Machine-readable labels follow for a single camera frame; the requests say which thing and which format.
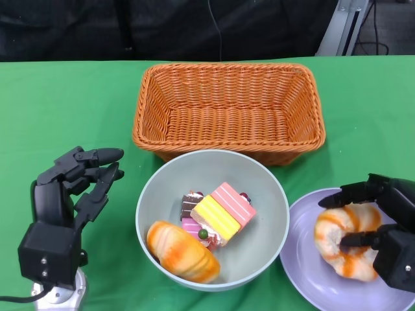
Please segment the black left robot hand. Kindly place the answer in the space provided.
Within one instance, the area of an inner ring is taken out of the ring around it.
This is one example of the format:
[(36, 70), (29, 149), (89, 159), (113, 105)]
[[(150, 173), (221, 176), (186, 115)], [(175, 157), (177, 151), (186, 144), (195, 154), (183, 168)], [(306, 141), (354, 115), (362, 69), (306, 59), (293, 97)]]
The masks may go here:
[(80, 146), (60, 156), (32, 183), (34, 221), (82, 230), (108, 202), (113, 182), (123, 178), (123, 156), (120, 148)]

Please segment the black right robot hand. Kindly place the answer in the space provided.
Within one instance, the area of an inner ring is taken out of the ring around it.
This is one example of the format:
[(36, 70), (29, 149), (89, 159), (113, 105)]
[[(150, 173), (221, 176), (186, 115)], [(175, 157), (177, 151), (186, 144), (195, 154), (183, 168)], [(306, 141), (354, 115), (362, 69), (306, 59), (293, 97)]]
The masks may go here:
[(396, 225), (352, 233), (340, 243), (346, 247), (370, 246), (414, 255), (414, 182), (370, 174), (367, 181), (343, 185), (340, 191), (321, 199), (319, 206), (336, 209), (351, 203), (374, 202)]

